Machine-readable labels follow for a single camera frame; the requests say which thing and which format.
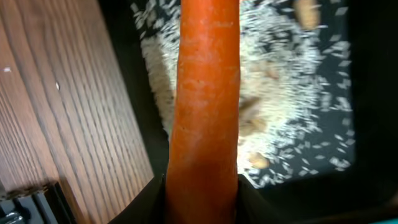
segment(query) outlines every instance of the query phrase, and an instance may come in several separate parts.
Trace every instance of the orange carrot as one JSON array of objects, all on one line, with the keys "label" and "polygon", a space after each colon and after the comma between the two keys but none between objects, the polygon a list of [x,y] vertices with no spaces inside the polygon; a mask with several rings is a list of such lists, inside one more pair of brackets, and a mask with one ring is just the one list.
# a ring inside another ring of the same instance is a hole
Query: orange carrot
[{"label": "orange carrot", "polygon": [[166,178],[171,223],[233,223],[239,0],[182,0],[177,99]]}]

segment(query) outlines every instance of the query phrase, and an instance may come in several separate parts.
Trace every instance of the brown wooden surface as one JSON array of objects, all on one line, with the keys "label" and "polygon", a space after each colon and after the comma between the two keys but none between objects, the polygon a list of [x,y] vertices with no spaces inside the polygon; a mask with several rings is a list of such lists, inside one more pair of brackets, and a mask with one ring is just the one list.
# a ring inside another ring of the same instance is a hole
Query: brown wooden surface
[{"label": "brown wooden surface", "polygon": [[151,178],[97,2],[0,0],[6,190],[58,180],[79,223],[104,223]]}]

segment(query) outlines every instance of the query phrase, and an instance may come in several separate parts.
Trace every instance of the peeled carrot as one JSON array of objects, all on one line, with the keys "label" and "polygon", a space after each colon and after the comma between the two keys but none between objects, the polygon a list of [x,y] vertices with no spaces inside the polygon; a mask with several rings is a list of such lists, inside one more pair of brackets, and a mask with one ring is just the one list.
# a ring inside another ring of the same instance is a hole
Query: peeled carrot
[{"label": "peeled carrot", "polygon": [[233,223],[239,0],[182,0],[177,98],[166,178],[171,223]]}]

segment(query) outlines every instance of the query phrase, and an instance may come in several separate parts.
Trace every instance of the black container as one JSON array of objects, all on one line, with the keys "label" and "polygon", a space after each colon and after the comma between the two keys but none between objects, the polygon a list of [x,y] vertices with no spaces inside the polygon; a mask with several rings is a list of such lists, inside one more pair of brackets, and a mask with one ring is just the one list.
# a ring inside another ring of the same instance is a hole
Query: black container
[{"label": "black container", "polygon": [[[165,173],[169,143],[150,90],[130,2],[99,2],[153,171]],[[383,207],[398,192],[398,2],[350,0],[348,6],[356,161],[343,173],[260,190],[294,222]]]}]

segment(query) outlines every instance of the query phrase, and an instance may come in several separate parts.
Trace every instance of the wood grain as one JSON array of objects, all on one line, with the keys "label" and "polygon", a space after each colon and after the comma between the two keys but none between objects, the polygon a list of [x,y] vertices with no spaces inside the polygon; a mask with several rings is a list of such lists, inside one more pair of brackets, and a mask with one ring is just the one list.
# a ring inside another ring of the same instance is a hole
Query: wood grain
[{"label": "wood grain", "polygon": [[95,0],[0,0],[0,180],[105,223],[153,174]]}]

